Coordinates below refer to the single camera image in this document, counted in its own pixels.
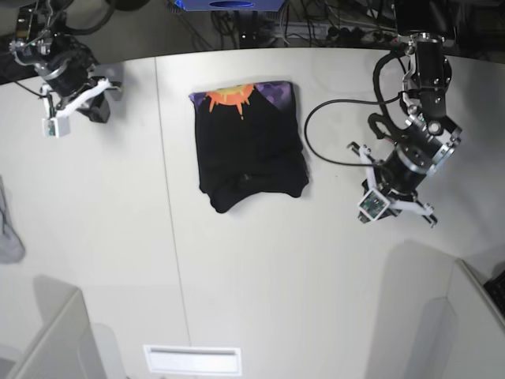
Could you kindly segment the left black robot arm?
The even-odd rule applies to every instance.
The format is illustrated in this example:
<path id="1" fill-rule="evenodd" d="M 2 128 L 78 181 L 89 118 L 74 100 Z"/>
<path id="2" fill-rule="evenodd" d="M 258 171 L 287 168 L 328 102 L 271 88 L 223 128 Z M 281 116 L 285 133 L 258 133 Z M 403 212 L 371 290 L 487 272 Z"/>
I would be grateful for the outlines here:
<path id="1" fill-rule="evenodd" d="M 376 63 L 372 73 L 374 104 L 381 112 L 368 117 L 376 138 L 391 142 L 393 148 L 381 160 L 373 158 L 364 144 L 348 145 L 360 159 L 356 167 L 363 167 L 366 173 L 364 194 L 357 204 L 358 219 L 371 223 L 412 212 L 435 226 L 434 208 L 420 201 L 417 188 L 443 166 L 461 142 L 461 128 L 447 116 L 452 68 L 443 53 L 444 44 L 455 40 L 455 29 L 445 1 L 395 1 L 393 6 L 398 39 L 404 48 L 390 51 Z M 389 102 L 380 89 L 382 68 L 402 57 L 409 59 L 409 65 L 402 89 L 392 101 L 398 102 L 406 115 L 403 129 L 392 121 Z"/>

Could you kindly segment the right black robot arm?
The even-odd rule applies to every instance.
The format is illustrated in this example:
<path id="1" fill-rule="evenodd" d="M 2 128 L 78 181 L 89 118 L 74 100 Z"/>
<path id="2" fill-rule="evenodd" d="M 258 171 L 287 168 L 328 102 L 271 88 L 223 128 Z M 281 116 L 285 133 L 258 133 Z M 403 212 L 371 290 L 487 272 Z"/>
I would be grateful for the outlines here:
<path id="1" fill-rule="evenodd" d="M 76 111 L 91 122 L 105 124 L 110 117 L 105 92 L 120 92 L 122 83 L 94 74 L 99 61 L 78 38 L 105 26 L 117 3 L 109 1 L 102 19 L 82 29 L 66 24 L 71 4 L 71 1 L 23 4 L 8 53 L 19 65 L 33 68 L 43 80 L 36 95 L 44 102 L 49 123 L 54 125 Z"/>

